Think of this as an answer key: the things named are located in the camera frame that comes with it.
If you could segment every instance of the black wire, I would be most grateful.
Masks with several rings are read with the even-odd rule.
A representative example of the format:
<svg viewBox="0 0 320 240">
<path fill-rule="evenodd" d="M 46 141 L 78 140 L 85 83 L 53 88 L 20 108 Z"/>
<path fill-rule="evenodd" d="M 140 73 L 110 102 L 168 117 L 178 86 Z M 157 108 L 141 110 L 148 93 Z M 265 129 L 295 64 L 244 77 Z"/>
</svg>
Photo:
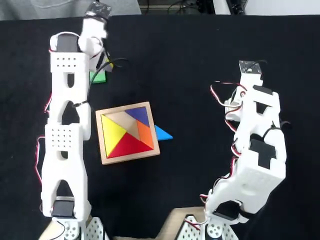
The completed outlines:
<svg viewBox="0 0 320 240">
<path fill-rule="evenodd" d="M 57 238 L 60 238 L 61 236 L 62 236 L 62 234 L 64 234 L 65 233 L 65 230 L 66 230 L 66 227 L 65 227 L 65 225 L 63 225 L 61 222 L 59 222 L 59 221 L 56 221 L 58 224 L 60 224 L 60 225 L 62 225 L 62 227 L 63 227 L 63 232 L 59 235 L 59 236 L 56 236 L 56 237 L 54 237 L 54 238 L 51 238 L 51 239 L 49 239 L 49 240 L 55 240 L 55 239 L 57 239 Z"/>
<path fill-rule="evenodd" d="M 171 4 L 168 8 L 167 8 L 167 10 L 166 10 L 166 12 L 167 12 L 167 14 L 170 14 L 170 8 L 172 8 L 174 5 L 178 5 L 178 4 L 182 4 L 184 1 L 183 0 L 179 0 L 179 1 L 176 1 L 176 2 L 174 2 L 173 4 Z"/>
<path fill-rule="evenodd" d="M 146 7 L 146 10 L 145 10 L 144 15 L 147 15 L 148 12 L 149 12 L 149 9 L 150 9 L 150 0 L 146 0 L 146 4 L 147 4 L 147 7 Z"/>
<path fill-rule="evenodd" d="M 282 131 L 282 129 L 281 129 L 280 127 L 277 127 L 277 126 L 274 124 L 274 122 L 272 122 L 271 127 L 269 127 L 269 128 L 265 131 L 265 133 L 263 134 L 262 139 L 265 139 L 265 137 L 267 136 L 267 134 L 268 134 L 268 132 L 269 132 L 270 130 L 280 130 L 280 131 Z"/>
<path fill-rule="evenodd" d="M 90 82 L 89 82 L 88 92 L 87 92 L 87 94 L 86 94 L 86 100 L 83 101 L 83 102 L 79 102 L 79 103 L 73 104 L 73 105 L 72 105 L 73 108 L 77 108 L 77 107 L 79 107 L 79 106 L 82 105 L 82 104 L 86 104 L 86 103 L 89 103 L 89 102 L 90 102 L 90 100 L 89 100 L 90 89 L 91 89 L 91 85 L 92 85 L 92 83 L 94 82 L 96 76 L 98 75 L 98 73 L 99 73 L 102 69 L 104 69 L 106 66 L 108 66 L 109 64 L 112 64 L 112 63 L 114 63 L 114 62 L 116 62 L 116 61 L 129 61 L 129 60 L 126 59 L 126 58 L 119 57 L 119 58 L 115 58 L 113 61 L 110 61 L 110 60 L 109 60 L 109 61 L 106 61 L 105 63 L 103 63 L 103 64 L 98 68 L 98 70 L 93 74 L 93 76 L 92 76 L 92 78 L 91 78 L 91 80 L 90 80 Z"/>
<path fill-rule="evenodd" d="M 268 64 L 268 62 L 266 60 L 257 60 L 257 61 L 254 61 L 250 66 L 248 66 L 244 71 L 247 73 L 248 72 L 248 69 L 252 68 L 254 65 L 256 65 L 257 63 L 265 63 L 265 64 Z"/>
</svg>

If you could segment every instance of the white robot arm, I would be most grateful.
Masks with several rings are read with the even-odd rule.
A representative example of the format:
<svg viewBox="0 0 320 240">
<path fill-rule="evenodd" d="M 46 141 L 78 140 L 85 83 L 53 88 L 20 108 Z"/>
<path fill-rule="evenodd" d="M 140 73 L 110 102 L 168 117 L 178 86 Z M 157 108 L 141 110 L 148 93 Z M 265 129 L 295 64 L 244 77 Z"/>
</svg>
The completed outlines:
<svg viewBox="0 0 320 240">
<path fill-rule="evenodd" d="M 83 143 L 91 136 L 91 107 L 88 103 L 89 71 L 95 72 L 104 53 L 103 39 L 111 8 L 94 2 L 86 12 L 81 35 L 61 32 L 50 39 L 52 100 L 45 126 L 45 157 L 42 166 L 42 212 L 64 225 L 61 239 L 85 240 L 91 212 Z M 68 86 L 72 75 L 74 84 Z M 77 104 L 79 123 L 62 125 L 67 103 Z M 68 183 L 73 197 L 57 196 L 60 182 Z"/>
<path fill-rule="evenodd" d="M 247 222 L 286 177 L 279 95 L 262 86 L 258 62 L 240 61 L 239 65 L 240 84 L 224 103 L 226 123 L 234 131 L 234 157 L 230 173 L 218 178 L 207 195 L 206 221 L 201 225 L 203 240 L 229 239 L 228 233 L 222 231 L 223 225 Z M 238 128 L 233 128 L 229 121 L 239 122 Z"/>
</svg>

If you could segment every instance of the blue triangle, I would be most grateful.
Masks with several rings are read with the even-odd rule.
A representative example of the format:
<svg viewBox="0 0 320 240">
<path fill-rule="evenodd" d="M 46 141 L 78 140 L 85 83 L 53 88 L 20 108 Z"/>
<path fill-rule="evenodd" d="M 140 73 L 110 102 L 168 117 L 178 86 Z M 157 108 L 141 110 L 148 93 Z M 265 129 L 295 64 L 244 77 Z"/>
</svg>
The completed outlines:
<svg viewBox="0 0 320 240">
<path fill-rule="evenodd" d="M 158 141 L 173 139 L 173 136 L 171 136 L 169 133 L 163 131 L 157 125 L 154 125 L 154 126 L 155 126 L 155 133 Z"/>
<path fill-rule="evenodd" d="M 149 127 L 148 114 L 147 114 L 147 109 L 145 106 L 131 108 L 131 109 L 127 109 L 124 111 L 127 114 L 129 114 L 131 117 L 133 117 L 134 119 L 139 120 L 144 125 L 147 125 Z"/>
</svg>

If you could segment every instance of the green square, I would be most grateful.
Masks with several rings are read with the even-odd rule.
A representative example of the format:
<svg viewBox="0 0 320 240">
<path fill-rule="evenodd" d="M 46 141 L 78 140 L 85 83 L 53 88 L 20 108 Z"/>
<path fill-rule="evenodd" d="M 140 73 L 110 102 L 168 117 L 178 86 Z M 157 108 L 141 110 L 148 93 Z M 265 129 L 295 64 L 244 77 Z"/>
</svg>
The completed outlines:
<svg viewBox="0 0 320 240">
<path fill-rule="evenodd" d="M 92 71 L 90 72 L 90 79 L 93 77 L 94 74 L 95 74 L 94 72 L 92 72 Z M 101 84 L 101 83 L 105 83 L 106 81 L 107 81 L 106 73 L 105 73 L 105 71 L 101 71 L 95 76 L 92 83 L 93 84 Z"/>
</svg>

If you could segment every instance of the black tabletop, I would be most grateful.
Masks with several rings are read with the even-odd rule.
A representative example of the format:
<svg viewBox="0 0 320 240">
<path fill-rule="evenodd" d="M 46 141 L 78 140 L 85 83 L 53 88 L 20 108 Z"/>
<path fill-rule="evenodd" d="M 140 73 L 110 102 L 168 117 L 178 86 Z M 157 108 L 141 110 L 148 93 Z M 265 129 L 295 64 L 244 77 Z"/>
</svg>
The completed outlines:
<svg viewBox="0 0 320 240">
<path fill-rule="evenodd" d="M 174 208 L 201 206 L 229 170 L 233 133 L 209 92 L 213 81 L 239 82 L 239 60 L 262 65 L 264 86 L 279 93 L 286 179 L 256 221 L 234 226 L 239 238 L 307 239 L 319 208 L 319 16 L 115 16 L 113 57 L 130 65 L 93 85 L 95 110 L 149 101 L 155 123 L 173 135 L 161 154 L 102 165 L 94 116 L 84 142 L 88 199 L 110 236 L 155 237 Z M 37 239 L 50 221 L 39 211 L 36 137 L 44 133 L 51 92 L 50 36 L 80 33 L 81 18 L 0 22 L 0 203 L 2 239 Z M 226 99 L 233 89 L 219 89 Z M 73 115 L 66 113 L 64 122 Z M 43 161 L 44 146 L 40 150 Z"/>
</svg>

